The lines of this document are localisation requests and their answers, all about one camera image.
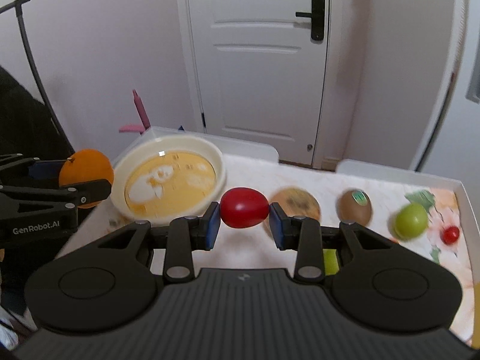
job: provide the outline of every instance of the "green plum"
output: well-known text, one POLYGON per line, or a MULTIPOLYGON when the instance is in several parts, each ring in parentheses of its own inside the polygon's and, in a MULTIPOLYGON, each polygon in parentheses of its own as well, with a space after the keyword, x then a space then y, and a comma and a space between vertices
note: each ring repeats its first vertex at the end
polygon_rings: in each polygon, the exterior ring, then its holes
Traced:
POLYGON ((425 208, 418 203, 410 203, 400 210, 395 218, 395 232, 399 238, 408 240, 420 236, 428 226, 425 208))
POLYGON ((340 270, 336 249, 323 249, 323 264, 327 276, 335 275, 340 270))

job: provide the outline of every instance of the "black door handle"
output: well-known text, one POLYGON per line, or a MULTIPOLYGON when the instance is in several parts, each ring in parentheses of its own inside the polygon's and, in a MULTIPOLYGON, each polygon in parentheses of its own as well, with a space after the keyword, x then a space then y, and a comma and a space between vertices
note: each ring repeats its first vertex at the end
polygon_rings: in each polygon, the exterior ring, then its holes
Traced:
POLYGON ((325 0, 311 0, 311 13, 295 12, 296 17, 311 18, 310 37, 314 41, 322 41, 325 37, 325 0))

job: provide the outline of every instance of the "pink toy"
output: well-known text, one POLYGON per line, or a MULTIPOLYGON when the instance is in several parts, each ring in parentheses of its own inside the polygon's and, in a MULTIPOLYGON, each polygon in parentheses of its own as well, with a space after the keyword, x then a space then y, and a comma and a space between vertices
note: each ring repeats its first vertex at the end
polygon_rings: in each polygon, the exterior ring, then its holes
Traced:
POLYGON ((148 119, 147 112, 145 107, 143 106, 143 102, 140 96, 137 94, 137 91, 133 90, 133 102, 135 103, 135 107, 137 108, 138 116, 140 116, 140 120, 142 124, 128 124, 126 126, 122 126, 118 129, 118 132, 138 132, 143 134, 146 130, 148 130, 151 126, 150 120, 148 119))

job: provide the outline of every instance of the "screw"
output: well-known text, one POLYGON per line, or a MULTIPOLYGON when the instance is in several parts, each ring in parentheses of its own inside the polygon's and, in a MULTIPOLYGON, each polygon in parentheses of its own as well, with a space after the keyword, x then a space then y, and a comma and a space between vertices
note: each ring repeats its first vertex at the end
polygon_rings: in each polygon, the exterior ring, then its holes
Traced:
POLYGON ((190 274, 190 269, 188 269, 186 266, 172 266, 166 270, 166 274, 172 279, 183 279, 190 274))
POLYGON ((298 274, 305 279, 315 279, 322 274, 322 270, 316 266, 306 265, 298 270, 298 274))

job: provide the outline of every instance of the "black metal pole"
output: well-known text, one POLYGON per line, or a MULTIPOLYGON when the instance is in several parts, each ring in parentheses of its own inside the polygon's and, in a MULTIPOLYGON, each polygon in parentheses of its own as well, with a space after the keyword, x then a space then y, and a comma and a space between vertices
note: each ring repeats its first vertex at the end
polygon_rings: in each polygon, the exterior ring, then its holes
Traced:
POLYGON ((30 49, 30 43, 28 43, 27 33, 25 30, 25 23, 23 22, 23 12, 22 12, 22 4, 27 3, 28 1, 30 0, 15 0, 12 3, 4 5, 3 7, 0 7, 0 14, 8 11, 9 9, 15 8, 15 12, 18 20, 18 27, 20 28, 20 35, 22 37, 23 48, 25 49, 25 54, 27 55, 28 64, 30 65, 30 70, 32 71, 35 83, 37 84, 38 91, 40 92, 40 96, 42 97, 43 103, 45 104, 45 106, 50 112, 50 117, 53 125, 57 129, 57 133, 64 138, 67 144, 67 148, 70 152, 70 155, 72 155, 73 153, 75 153, 75 150, 72 147, 69 139, 67 138, 67 135, 65 134, 65 131, 62 128, 62 125, 57 119, 57 115, 55 114, 52 104, 50 103, 49 97, 45 92, 45 88, 43 87, 42 80, 40 79, 37 66, 35 65, 35 61, 33 59, 32 50, 30 49))

